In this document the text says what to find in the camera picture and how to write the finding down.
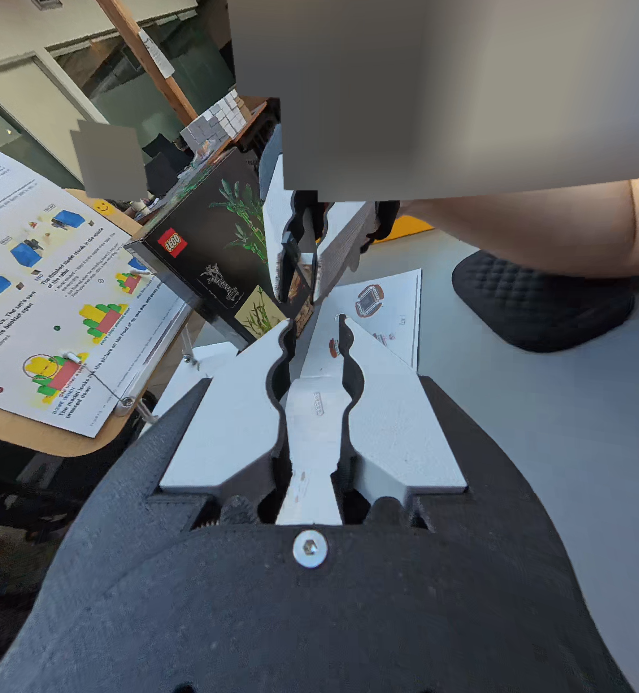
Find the white paper note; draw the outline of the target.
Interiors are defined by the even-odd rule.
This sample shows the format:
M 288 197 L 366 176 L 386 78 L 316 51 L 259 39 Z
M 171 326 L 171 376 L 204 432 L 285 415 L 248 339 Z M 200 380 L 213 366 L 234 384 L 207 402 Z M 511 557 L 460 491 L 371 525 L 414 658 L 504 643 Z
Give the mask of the white paper note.
M 143 29 L 139 29 L 138 36 L 163 78 L 171 78 L 175 73 L 175 68 L 165 56 L 163 51 L 159 48 L 154 39 L 151 39 L 151 36 Z

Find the stack of grey white blocks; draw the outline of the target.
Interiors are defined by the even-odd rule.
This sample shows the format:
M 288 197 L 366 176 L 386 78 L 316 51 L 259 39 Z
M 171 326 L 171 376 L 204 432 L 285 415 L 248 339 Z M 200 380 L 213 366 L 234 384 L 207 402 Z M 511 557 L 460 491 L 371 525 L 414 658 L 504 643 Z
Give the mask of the stack of grey white blocks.
M 212 154 L 240 134 L 251 117 L 249 108 L 232 89 L 185 126 L 180 136 L 194 154 Z

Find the person's right forearm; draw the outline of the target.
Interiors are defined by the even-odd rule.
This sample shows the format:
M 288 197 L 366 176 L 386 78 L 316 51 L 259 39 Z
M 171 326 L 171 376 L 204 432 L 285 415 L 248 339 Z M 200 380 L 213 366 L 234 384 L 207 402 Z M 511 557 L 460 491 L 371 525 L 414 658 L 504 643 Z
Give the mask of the person's right forearm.
M 402 201 L 405 215 L 542 273 L 639 276 L 639 179 Z

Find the wooden beam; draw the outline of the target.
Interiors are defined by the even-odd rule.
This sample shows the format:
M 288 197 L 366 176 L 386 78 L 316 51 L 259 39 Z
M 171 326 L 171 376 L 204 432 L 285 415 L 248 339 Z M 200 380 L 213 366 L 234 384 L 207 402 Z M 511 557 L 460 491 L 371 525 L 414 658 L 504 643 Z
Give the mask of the wooden beam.
M 141 30 L 129 8 L 122 1 L 96 3 L 167 100 L 182 125 L 189 125 L 197 116 L 197 112 L 173 75 L 165 76 L 160 69 L 159 65 L 164 64 L 164 61 L 156 61 L 155 48 L 149 48 L 146 42 L 146 39 L 150 39 L 148 34 Z

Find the lego instruction booklet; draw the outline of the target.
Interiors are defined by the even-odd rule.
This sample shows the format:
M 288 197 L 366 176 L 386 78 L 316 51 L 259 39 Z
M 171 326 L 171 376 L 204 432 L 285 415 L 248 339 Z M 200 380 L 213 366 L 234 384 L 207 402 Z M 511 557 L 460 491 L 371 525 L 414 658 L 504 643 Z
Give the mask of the lego instruction booklet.
M 370 507 L 359 491 L 336 489 L 341 422 L 350 397 L 342 386 L 340 316 L 408 366 L 417 364 L 421 271 L 334 288 L 301 338 L 301 366 L 286 395 L 292 477 L 277 525 L 360 524 Z

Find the metal clipboard clip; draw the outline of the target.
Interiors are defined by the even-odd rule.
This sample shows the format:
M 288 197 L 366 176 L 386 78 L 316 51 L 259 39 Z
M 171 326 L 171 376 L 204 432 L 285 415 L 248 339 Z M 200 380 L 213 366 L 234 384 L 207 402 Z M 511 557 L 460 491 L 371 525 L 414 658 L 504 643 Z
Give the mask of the metal clipboard clip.
M 174 343 L 181 341 L 181 332 L 192 312 L 188 304 L 180 301 L 174 315 L 164 323 L 157 338 L 154 338 L 151 345 L 139 354 L 136 359 L 136 373 L 129 376 L 127 384 L 118 390 L 118 400 L 110 413 L 112 418 L 126 417 L 142 400 L 151 377 L 159 368 L 168 350 Z

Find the black lego set box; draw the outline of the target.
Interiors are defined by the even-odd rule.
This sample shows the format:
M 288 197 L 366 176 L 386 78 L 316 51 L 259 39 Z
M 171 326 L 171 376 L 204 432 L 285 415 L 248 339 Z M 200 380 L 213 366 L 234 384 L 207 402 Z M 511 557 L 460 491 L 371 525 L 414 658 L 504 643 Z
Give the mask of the black lego set box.
M 193 170 L 125 246 L 239 350 L 286 319 L 300 336 L 313 313 L 297 273 L 289 302 L 274 296 L 255 165 L 232 148 Z

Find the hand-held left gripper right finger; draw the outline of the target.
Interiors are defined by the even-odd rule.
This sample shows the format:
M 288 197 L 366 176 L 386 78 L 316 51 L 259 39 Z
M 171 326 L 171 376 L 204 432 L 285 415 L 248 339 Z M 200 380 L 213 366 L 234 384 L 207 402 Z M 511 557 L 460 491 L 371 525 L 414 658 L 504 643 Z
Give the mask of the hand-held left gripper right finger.
M 346 315 L 339 319 L 342 415 L 339 478 L 374 504 L 461 494 L 464 478 L 417 372 Z

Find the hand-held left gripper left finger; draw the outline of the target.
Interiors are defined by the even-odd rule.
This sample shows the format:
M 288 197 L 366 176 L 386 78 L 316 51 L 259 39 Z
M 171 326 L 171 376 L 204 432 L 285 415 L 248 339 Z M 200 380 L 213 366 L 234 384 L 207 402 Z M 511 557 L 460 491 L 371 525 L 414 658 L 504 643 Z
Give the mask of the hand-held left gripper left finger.
M 285 319 L 217 370 L 159 488 L 214 498 L 266 498 L 286 442 L 281 400 L 290 388 L 296 328 Z

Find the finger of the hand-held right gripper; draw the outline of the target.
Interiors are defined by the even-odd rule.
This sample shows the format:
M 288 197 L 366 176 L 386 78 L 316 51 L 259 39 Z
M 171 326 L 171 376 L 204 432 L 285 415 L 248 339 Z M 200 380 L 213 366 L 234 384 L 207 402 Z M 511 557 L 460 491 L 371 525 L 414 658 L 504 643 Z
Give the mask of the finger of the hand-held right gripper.
M 314 290 L 320 203 L 316 190 L 284 186 L 283 164 L 280 154 L 263 203 L 263 222 L 272 290 L 278 302 L 289 302 L 296 275 L 302 286 Z
M 358 266 L 360 247 L 375 230 L 375 202 L 337 202 L 324 215 L 324 236 L 317 247 L 313 302 L 322 301 L 347 266 Z

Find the black quilted wrist rest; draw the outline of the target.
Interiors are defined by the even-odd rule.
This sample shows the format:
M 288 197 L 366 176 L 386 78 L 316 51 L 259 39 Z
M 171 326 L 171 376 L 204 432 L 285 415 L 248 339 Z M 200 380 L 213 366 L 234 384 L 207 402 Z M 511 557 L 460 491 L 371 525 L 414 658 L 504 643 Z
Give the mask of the black quilted wrist rest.
M 451 275 L 456 295 L 506 343 L 532 353 L 566 351 L 624 324 L 639 279 L 541 273 L 478 251 Z

